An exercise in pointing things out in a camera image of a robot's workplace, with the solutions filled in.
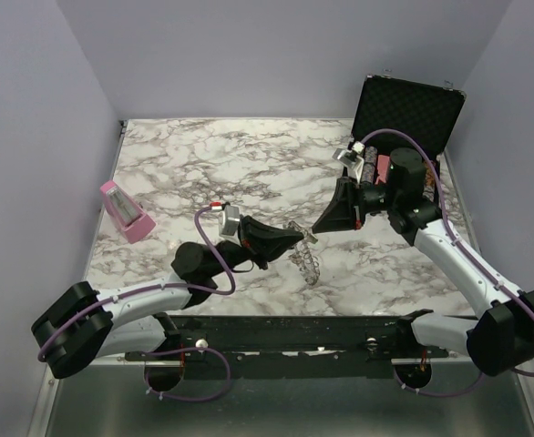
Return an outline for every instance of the marble tabletop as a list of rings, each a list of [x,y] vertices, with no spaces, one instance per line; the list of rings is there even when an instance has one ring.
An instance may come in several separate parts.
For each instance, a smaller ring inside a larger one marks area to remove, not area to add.
[[[199,241],[194,213],[230,201],[271,226],[311,227],[332,198],[341,166],[332,160],[350,138],[352,120],[171,119],[128,123],[114,180],[158,226],[128,244],[108,215],[101,222],[87,279],[116,288],[159,278],[176,248]],[[447,165],[441,173],[450,219],[467,235]],[[202,225],[218,242],[217,218]],[[429,308],[470,314],[462,294],[429,258],[410,248],[386,216],[360,231],[320,234],[311,246],[321,276],[310,286],[288,257],[236,275],[237,291],[211,296],[182,313],[205,315],[398,315]],[[216,282],[228,288],[225,275]]]

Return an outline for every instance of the case lid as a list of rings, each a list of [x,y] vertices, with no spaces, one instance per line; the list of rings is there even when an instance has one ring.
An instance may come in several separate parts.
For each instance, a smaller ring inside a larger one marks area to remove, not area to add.
[[[435,159],[445,150],[465,101],[466,95],[459,90],[369,76],[362,88],[352,135],[360,141],[377,129],[400,130]],[[390,155],[395,148],[411,147],[390,134],[378,135],[368,144],[383,155]]]

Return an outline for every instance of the gray floor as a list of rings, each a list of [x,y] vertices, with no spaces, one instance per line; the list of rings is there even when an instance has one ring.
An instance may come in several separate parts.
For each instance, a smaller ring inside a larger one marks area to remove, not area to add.
[[[464,397],[436,400],[366,379],[236,381],[220,400],[204,404],[146,396],[138,366],[90,366],[61,381],[50,420],[51,437],[161,436],[534,436],[514,375]],[[436,364],[430,388],[451,391],[471,383],[472,364]],[[219,381],[189,381],[190,395]]]

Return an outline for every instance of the wall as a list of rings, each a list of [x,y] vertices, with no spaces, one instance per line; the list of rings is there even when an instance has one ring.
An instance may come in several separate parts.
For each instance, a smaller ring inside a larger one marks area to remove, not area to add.
[[[59,0],[126,118],[353,117],[387,67],[461,85],[509,3]]]
[[[534,289],[534,0],[515,0],[463,86],[449,146],[485,257]]]
[[[81,279],[119,125],[54,0],[0,0],[0,436],[45,366],[30,325]]]

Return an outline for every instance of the marble table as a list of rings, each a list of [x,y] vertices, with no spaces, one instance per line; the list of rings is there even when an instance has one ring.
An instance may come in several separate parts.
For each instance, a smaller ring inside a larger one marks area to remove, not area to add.
[[[104,216],[88,273],[95,288],[161,277],[183,241],[201,241],[192,221],[200,207],[228,200],[259,221],[311,227],[332,198],[352,120],[133,120],[114,180],[141,203],[158,226],[130,245]],[[465,222],[447,165],[441,159],[450,219]],[[202,221],[218,241],[217,218]],[[204,315],[395,315],[429,308],[469,314],[459,291],[429,258],[390,228],[385,216],[360,231],[320,234],[312,246],[321,276],[307,285],[286,256],[268,270],[236,276],[237,292],[211,296],[182,313]],[[228,281],[216,282],[224,289]]]

